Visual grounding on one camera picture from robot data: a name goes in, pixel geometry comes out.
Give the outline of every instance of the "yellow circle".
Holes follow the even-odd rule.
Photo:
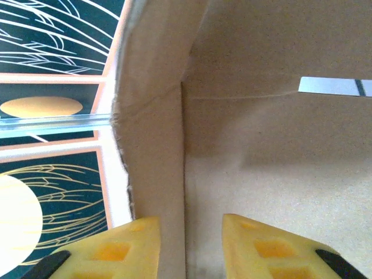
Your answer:
[[[68,116],[81,111],[80,102],[64,97],[27,97],[7,101],[0,110],[19,118]]]
[[[42,231],[42,211],[33,191],[12,176],[0,175],[0,277],[35,249]]]

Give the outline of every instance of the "cardboard box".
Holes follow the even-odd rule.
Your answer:
[[[128,3],[114,126],[136,217],[162,218],[159,278],[224,278],[223,213],[333,246],[372,276],[369,1]]]

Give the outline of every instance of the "yellow plastic piece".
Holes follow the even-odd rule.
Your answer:
[[[235,214],[223,217],[227,279],[339,279],[316,254],[327,245]]]
[[[50,279],[155,279],[160,253],[159,219],[138,219],[54,251],[71,256]]]

